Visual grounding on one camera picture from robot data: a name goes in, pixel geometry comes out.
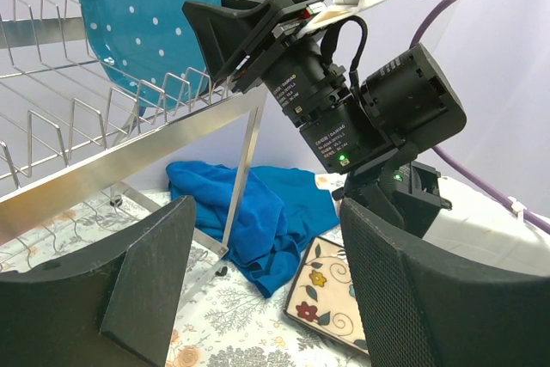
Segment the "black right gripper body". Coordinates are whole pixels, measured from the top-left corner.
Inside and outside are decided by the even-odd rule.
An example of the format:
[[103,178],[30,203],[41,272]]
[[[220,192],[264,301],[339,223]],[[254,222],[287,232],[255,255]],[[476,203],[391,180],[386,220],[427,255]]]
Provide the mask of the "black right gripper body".
[[305,9],[289,7],[272,30],[273,43],[245,57],[226,79],[234,92],[246,93],[263,83],[293,126],[303,129],[347,95],[344,68],[333,62],[333,25],[297,36]]

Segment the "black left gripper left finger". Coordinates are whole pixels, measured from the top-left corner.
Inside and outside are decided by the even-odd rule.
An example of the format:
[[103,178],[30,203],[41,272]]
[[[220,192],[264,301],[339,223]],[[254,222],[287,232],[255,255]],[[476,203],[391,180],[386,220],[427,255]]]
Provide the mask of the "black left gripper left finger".
[[26,272],[1,276],[4,366],[165,364],[193,240],[186,196]]

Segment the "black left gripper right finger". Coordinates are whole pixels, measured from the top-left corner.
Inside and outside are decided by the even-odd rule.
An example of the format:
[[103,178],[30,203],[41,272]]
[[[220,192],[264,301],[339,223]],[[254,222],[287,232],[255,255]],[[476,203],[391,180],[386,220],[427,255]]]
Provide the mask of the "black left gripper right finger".
[[548,278],[448,252],[353,199],[340,223],[374,366],[548,365]]

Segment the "square floral plate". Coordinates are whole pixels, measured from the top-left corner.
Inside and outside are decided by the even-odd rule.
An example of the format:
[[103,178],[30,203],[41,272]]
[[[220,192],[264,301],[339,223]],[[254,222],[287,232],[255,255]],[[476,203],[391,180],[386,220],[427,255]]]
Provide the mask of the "square floral plate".
[[286,298],[284,314],[331,341],[367,355],[344,248],[323,237],[309,244]]

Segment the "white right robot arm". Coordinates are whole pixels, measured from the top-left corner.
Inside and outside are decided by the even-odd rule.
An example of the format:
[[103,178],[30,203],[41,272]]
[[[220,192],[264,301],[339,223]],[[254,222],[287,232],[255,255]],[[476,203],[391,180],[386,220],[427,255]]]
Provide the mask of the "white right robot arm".
[[450,252],[510,271],[549,273],[546,219],[418,163],[465,126],[462,104],[418,41],[365,80],[359,57],[335,63],[357,5],[325,0],[187,1],[182,11],[214,83],[265,85],[323,168],[345,176],[336,199]]

